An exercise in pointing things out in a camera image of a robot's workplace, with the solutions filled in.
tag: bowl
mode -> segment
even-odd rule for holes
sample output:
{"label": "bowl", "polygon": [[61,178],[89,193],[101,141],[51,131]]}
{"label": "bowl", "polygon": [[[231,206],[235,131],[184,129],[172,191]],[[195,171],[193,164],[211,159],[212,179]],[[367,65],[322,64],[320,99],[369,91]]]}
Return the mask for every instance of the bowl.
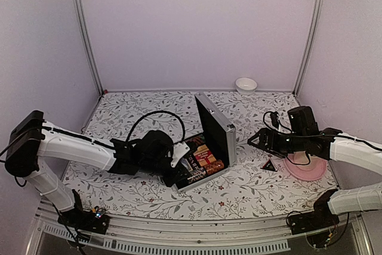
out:
{"label": "bowl", "polygon": [[236,90],[241,95],[253,94],[257,88],[257,83],[249,78],[239,78],[235,82]]}

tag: floral pattern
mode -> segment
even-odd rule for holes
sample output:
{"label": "floral pattern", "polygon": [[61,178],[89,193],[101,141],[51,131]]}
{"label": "floral pattern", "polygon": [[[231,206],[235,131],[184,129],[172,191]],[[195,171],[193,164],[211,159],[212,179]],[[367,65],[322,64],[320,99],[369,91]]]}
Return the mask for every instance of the floral pattern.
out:
{"label": "floral pattern", "polygon": [[[292,94],[206,94],[236,126],[238,160],[228,173],[178,193],[163,185],[154,174],[138,172],[135,176],[122,176],[71,162],[65,184],[79,192],[85,208],[99,205],[113,214],[183,220],[254,218],[311,210],[324,191],[336,186],[329,169],[321,179],[304,182],[293,178],[282,160],[246,144],[263,127],[262,116],[266,111],[277,110],[287,119],[287,110],[298,106]],[[85,134],[125,139],[139,117],[158,109],[179,115],[186,126],[186,137],[202,131],[193,92],[136,92],[104,95]],[[132,138],[143,137],[149,129],[163,130],[174,141],[181,138],[179,123],[164,114],[145,119]],[[269,158],[277,172],[261,169]]]}

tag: black triangle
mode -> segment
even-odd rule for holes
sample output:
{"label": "black triangle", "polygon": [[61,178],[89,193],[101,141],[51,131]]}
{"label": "black triangle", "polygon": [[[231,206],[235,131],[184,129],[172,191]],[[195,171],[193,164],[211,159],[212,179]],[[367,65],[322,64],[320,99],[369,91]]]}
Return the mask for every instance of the black triangle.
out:
{"label": "black triangle", "polygon": [[276,171],[276,168],[270,159],[263,165],[263,167],[261,169],[262,170]]}

